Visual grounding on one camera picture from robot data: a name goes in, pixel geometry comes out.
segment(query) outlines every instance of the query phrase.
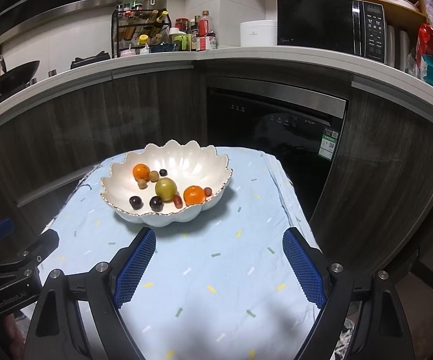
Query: microwave control panel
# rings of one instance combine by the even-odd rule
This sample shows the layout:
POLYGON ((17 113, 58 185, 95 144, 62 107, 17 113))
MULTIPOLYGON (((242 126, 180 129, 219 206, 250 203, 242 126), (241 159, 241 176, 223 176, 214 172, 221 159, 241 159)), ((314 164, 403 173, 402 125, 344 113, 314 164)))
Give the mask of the microwave control panel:
POLYGON ((386 25, 383 6, 363 2, 365 57, 386 63, 386 25))

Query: frying pan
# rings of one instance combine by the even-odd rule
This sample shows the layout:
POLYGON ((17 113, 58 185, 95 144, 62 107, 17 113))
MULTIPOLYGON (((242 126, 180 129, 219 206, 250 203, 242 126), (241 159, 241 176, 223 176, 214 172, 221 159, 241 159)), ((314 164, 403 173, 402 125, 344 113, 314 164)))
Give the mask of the frying pan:
POLYGON ((19 86, 28 83, 37 72, 39 64, 40 61, 27 62, 7 72, 5 61, 0 55, 0 65, 4 72, 0 76, 0 95, 9 93, 19 86))

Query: fruit bowl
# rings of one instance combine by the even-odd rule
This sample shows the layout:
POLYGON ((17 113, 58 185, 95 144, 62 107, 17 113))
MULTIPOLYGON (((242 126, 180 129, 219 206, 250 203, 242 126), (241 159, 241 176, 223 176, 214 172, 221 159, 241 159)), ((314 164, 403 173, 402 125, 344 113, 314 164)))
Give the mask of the fruit bowl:
POLYGON ((150 143, 138 153, 129 151, 122 163, 110 165, 110 177, 102 177, 105 189, 100 195, 123 219, 133 223, 145 223, 153 227, 166 226, 172 222, 188 222, 204 210, 217 204, 228 185, 232 169, 228 169, 228 156, 218 155, 214 146, 200 147, 194 140, 180 145, 175 140, 168 141, 163 147, 150 143), (141 190, 133 177, 133 167, 146 164, 150 170, 166 169, 168 176, 175 181, 178 194, 183 197, 184 190, 197 185, 210 187, 213 194, 201 204, 176 208, 172 202, 164 203, 161 212, 153 212, 150 199, 155 196, 156 183, 148 182, 141 190), (134 210, 130 197, 139 196, 143 207, 134 210))

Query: table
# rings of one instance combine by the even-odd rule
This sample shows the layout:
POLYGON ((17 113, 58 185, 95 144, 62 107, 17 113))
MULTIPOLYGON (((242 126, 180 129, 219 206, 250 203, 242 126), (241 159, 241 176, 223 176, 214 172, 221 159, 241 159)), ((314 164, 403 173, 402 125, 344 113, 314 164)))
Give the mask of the table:
MULTIPOLYGON (((319 310, 295 278, 282 237, 295 226, 311 246, 316 241, 275 157, 217 152, 233 168, 221 201, 191 222, 154 228, 156 252, 121 316, 147 360, 293 360, 319 310)), ((110 261, 141 229, 100 198, 100 178, 123 159, 96 166, 47 227, 60 245, 39 266, 42 283, 54 268, 68 275, 110 261)), ((106 359, 88 303, 80 309, 93 359, 106 359)))

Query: green apple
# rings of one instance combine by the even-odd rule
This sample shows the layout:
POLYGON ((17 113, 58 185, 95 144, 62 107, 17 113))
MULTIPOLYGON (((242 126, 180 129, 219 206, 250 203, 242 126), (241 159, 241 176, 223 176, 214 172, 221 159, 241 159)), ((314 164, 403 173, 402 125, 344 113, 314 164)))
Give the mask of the green apple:
POLYGON ((177 194, 177 185, 175 181, 168 177, 163 177, 155 185, 155 193, 161 197, 164 202, 170 202, 173 196, 177 194))

